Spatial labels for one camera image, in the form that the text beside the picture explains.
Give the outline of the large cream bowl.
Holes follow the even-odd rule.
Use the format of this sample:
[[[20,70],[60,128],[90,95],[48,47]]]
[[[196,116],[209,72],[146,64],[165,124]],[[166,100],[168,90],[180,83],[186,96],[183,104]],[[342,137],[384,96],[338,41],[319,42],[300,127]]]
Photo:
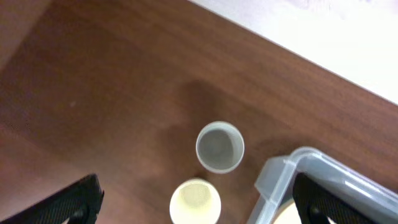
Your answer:
[[[272,224],[302,224],[293,199],[283,203],[276,211]]]

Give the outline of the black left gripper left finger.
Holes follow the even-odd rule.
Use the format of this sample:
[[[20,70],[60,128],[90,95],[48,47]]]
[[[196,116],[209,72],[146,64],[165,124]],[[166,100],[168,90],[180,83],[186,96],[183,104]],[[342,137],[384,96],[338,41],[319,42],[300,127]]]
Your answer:
[[[104,199],[96,174],[89,174],[1,221],[1,224],[95,223]]]

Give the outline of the cream plastic cup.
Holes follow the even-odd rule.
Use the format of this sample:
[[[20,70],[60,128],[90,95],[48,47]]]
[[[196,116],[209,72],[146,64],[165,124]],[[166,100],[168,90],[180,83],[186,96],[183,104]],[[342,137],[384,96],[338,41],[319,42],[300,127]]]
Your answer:
[[[216,224],[221,215],[221,197],[204,179],[189,179],[173,192],[169,204],[174,224]]]

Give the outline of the grey plastic cup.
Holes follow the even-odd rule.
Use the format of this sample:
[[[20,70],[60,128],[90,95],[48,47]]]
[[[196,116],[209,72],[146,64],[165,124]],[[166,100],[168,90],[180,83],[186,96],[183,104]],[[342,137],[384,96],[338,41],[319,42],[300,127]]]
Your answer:
[[[199,163],[206,170],[227,174],[235,170],[244,157],[244,138],[231,123],[214,121],[199,132],[195,152]]]

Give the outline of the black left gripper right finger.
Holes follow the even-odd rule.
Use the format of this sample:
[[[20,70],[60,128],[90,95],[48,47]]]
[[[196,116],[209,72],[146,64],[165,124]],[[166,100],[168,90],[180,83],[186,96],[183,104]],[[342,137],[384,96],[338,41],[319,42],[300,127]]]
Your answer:
[[[372,195],[347,180],[325,185],[299,172],[293,181],[292,198],[301,223],[379,223]]]

